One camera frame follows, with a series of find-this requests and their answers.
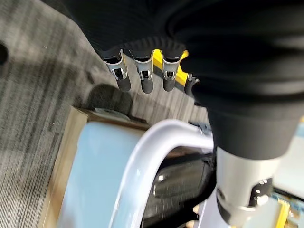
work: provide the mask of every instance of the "gray carpet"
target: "gray carpet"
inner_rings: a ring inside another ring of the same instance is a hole
[[[207,119],[178,89],[154,77],[146,95],[131,59],[123,94],[78,26],[38,0],[0,1],[0,228],[37,226],[69,106],[107,107],[153,124]]]

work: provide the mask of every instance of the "black rubber tip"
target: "black rubber tip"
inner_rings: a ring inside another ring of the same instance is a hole
[[[192,78],[191,80],[186,80],[186,84],[185,84],[185,88],[184,88],[184,91],[185,91],[185,94],[193,97],[193,94],[192,94],[192,87],[194,86],[196,82],[196,78]]]
[[[164,79],[162,82],[163,89],[166,90],[167,92],[170,92],[173,90],[174,84],[175,84],[175,80],[172,80],[170,78],[168,80]]]
[[[118,88],[122,92],[128,92],[131,89],[131,82],[129,76],[126,79],[118,79],[116,80]]]
[[[145,94],[149,94],[153,91],[153,79],[151,78],[150,80],[148,80],[147,78],[144,78],[143,80],[141,80],[142,82],[142,91]]]
[[[9,51],[3,44],[0,44],[0,65],[4,64],[9,58]]]

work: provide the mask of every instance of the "wooden edge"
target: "wooden edge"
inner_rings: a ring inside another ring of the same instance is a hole
[[[102,117],[99,116],[97,113],[94,113],[93,111],[90,110],[86,110],[86,109],[82,109],[82,108],[78,108],[77,109],[79,112],[82,112],[83,114],[86,114],[88,116],[88,122],[103,122],[103,123],[108,123],[108,124],[114,124],[114,125],[119,125],[119,126],[123,126],[123,127],[129,127],[129,128],[134,128],[134,129],[138,129],[138,130],[143,130],[146,131],[149,129],[149,125],[146,123],[139,123],[139,122],[135,122],[132,120],[117,120],[117,119],[110,119],[107,117]]]
[[[87,119],[87,115],[83,115],[79,110],[71,107],[42,205],[39,228],[55,228],[57,226],[67,180],[77,151],[77,140],[82,128],[87,123]]]

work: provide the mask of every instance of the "light blue panel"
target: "light blue panel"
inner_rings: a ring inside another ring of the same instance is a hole
[[[299,124],[296,135],[304,138],[304,123]]]
[[[138,133],[105,123],[82,130],[58,228],[107,228],[121,178]]]

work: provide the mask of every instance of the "yellow strap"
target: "yellow strap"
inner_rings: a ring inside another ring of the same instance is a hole
[[[184,53],[181,56],[181,59],[185,58],[188,56],[188,51],[184,51]],[[154,50],[153,52],[153,64],[162,70],[162,53],[160,50]],[[181,67],[179,66],[177,73],[176,73],[176,77],[175,80],[180,83],[181,85],[185,85],[186,80],[187,80],[187,76],[188,74],[183,72],[181,70]]]
[[[282,199],[278,199],[277,201],[281,204],[281,209],[275,228],[284,228],[288,217],[290,205],[288,202]]]

